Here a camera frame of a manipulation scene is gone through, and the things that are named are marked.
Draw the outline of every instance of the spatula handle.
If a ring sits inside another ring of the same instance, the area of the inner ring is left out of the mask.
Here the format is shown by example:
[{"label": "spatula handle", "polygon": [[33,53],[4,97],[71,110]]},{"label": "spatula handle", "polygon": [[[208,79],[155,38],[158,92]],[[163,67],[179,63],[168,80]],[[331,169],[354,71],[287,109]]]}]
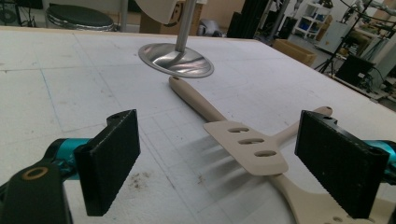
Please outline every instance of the spatula handle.
[{"label": "spatula handle", "polygon": [[[330,116],[332,114],[332,109],[328,106],[322,106],[314,110],[317,113],[323,114]],[[288,141],[290,138],[292,138],[294,135],[297,134],[298,132],[298,127],[300,126],[300,121],[297,121],[293,123],[289,128],[283,130],[280,133],[277,133],[274,135],[274,138],[276,139],[277,144],[280,146],[284,142]]]},{"label": "spatula handle", "polygon": [[227,120],[189,83],[178,77],[169,77],[172,90],[207,121]]}]

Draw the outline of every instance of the metal stand base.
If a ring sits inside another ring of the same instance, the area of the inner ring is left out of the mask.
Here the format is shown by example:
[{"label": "metal stand base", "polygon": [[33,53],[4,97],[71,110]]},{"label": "metal stand base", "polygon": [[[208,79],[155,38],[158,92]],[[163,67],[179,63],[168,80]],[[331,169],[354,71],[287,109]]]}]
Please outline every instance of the metal stand base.
[{"label": "metal stand base", "polygon": [[177,77],[207,77],[214,71],[213,63],[193,49],[175,50],[175,44],[149,44],[139,50],[147,65]]}]

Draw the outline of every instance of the spatula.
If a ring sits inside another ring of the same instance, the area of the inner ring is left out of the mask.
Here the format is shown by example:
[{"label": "spatula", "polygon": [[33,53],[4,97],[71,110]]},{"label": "spatula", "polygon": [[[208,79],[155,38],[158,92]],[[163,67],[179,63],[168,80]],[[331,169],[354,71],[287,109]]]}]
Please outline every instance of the spatula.
[{"label": "spatula", "polygon": [[[169,77],[172,90],[209,123],[204,128],[252,175],[277,175],[288,170],[279,146],[298,132],[296,122],[286,130],[267,136],[240,123],[227,120],[189,83],[179,77]],[[329,115],[326,106],[315,110]]]},{"label": "spatula", "polygon": [[389,224],[395,207],[394,203],[377,198],[369,218],[353,219],[330,194],[306,192],[285,175],[270,178],[285,196],[298,224]]}]

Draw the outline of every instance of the metal stool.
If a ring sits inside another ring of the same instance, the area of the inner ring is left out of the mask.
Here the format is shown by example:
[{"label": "metal stool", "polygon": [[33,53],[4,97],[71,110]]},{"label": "metal stool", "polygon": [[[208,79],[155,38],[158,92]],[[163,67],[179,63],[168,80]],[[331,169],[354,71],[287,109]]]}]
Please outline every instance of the metal stool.
[{"label": "metal stool", "polygon": [[106,14],[87,7],[57,5],[47,8],[50,22],[70,30],[114,31],[114,21]]}]

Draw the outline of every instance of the white lamp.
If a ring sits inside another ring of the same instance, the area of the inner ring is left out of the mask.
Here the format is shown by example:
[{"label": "white lamp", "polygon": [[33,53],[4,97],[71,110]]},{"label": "white lamp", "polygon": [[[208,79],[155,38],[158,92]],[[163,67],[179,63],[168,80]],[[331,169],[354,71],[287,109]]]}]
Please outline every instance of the white lamp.
[{"label": "white lamp", "polygon": [[[167,24],[177,0],[135,0],[152,19]],[[176,44],[149,44],[139,50],[139,57],[149,66],[177,77],[207,77],[213,63],[193,49],[186,48],[197,0],[186,0]]]}]

